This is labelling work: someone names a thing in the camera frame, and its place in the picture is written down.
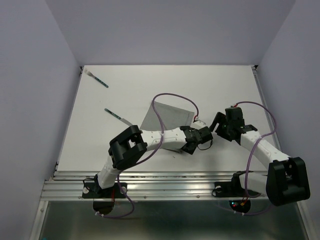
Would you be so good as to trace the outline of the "grey cloth napkin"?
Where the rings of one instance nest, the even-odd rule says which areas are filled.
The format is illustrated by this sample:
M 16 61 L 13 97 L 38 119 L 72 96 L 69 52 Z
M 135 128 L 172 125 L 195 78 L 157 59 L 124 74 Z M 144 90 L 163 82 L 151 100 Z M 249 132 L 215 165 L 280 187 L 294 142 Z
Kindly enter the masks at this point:
M 150 107 L 140 126 L 142 139 L 147 143 L 147 150 L 155 150 L 161 141 L 161 125 L 157 117 L 159 115 L 164 130 L 160 148 L 179 151 L 186 144 L 185 134 L 180 127 L 191 125 L 194 112 L 160 102 L 155 102 L 154 106 L 157 113 Z

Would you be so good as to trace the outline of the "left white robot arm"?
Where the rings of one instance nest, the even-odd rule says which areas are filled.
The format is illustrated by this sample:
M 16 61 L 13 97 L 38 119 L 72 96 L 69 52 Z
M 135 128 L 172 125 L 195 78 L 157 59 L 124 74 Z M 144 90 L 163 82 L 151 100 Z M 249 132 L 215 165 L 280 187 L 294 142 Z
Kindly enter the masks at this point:
M 94 191 L 100 197 L 108 196 L 117 176 L 136 166 L 146 152 L 166 149 L 192 155 L 198 145 L 207 142 L 213 142 L 207 126 L 200 129 L 181 126 L 165 131 L 147 131 L 132 125 L 110 141 L 106 163 L 94 177 Z

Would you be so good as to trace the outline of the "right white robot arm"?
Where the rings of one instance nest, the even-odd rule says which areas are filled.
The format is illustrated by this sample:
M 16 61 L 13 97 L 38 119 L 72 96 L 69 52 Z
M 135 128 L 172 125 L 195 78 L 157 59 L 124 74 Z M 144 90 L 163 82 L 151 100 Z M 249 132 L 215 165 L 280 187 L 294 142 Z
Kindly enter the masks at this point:
M 230 181 L 215 182 L 213 196 L 217 198 L 255 197 L 264 195 L 274 206 L 307 200 L 311 196 L 307 168 L 300 157 L 291 157 L 267 140 L 258 129 L 245 124 L 240 107 L 218 112 L 209 127 L 219 137 L 235 141 L 250 151 L 266 168 L 265 175 L 249 169 L 238 171 Z

